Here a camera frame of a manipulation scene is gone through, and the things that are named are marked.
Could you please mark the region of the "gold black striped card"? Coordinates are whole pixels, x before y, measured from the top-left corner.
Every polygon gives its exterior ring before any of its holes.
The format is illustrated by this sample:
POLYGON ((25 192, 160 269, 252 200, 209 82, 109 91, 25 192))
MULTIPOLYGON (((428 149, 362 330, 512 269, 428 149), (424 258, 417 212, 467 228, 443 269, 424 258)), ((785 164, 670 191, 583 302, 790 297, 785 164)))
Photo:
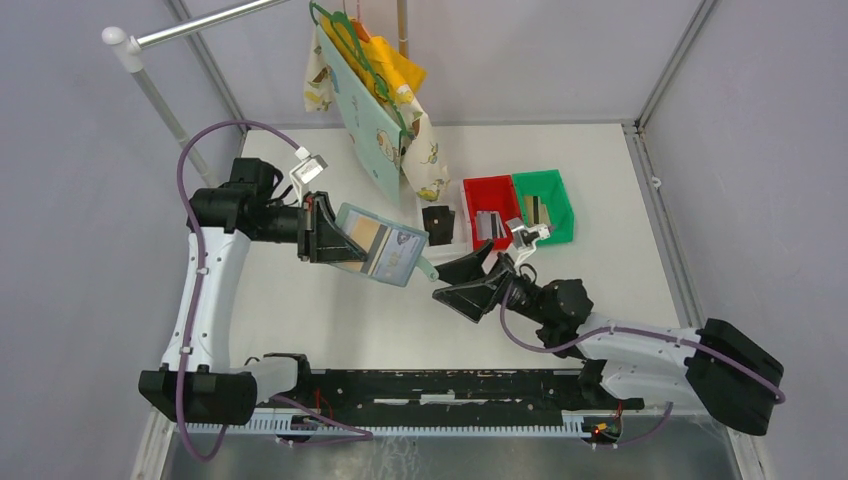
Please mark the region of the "gold black striped card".
POLYGON ((342 268, 368 276, 375 275, 391 228, 374 218, 351 214, 344 223, 344 229, 350 238, 365 251, 366 258, 358 262, 345 262, 342 268))

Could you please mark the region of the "blue white printed card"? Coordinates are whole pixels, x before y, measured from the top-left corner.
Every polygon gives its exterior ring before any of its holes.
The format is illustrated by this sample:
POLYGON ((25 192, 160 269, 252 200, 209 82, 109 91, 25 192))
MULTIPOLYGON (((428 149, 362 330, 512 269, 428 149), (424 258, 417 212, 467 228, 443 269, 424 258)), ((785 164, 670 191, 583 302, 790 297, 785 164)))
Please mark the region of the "blue white printed card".
POLYGON ((373 277, 383 283, 405 286, 416 266, 424 243, 423 235, 392 228, 373 277))

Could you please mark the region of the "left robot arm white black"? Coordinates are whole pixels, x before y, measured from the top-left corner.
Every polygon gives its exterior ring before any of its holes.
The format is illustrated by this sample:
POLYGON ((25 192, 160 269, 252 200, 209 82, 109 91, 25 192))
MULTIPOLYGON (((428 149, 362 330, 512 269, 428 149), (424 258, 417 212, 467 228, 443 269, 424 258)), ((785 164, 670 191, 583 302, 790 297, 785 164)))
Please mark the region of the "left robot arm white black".
POLYGON ((174 333, 155 370, 141 372, 140 394, 171 421, 239 426, 256 405, 278 395, 290 407, 314 394, 302 354, 272 354, 236 368, 229 332, 237 287, 252 244, 294 244, 300 260, 338 264, 365 259, 336 224, 327 193, 300 206, 273 200, 282 173, 258 158, 234 160, 230 178, 201 188, 189 205, 189 262, 174 333))

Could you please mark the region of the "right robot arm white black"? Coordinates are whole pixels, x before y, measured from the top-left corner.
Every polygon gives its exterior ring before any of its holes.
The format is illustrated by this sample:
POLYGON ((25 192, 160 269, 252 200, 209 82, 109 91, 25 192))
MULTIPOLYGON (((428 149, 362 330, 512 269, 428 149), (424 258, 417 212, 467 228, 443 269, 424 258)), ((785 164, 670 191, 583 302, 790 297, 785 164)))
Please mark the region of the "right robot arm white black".
POLYGON ((580 400, 602 408, 616 400, 657 400, 704 409, 736 431, 763 436, 776 406, 783 365, 731 323, 710 318, 700 328, 661 328, 617 320, 595 312, 580 279, 536 282, 531 246, 496 254, 493 242, 435 268, 444 287, 437 302, 477 323, 492 310, 507 322, 514 312, 536 324, 537 343, 506 336, 519 347, 560 358, 576 358, 580 400))

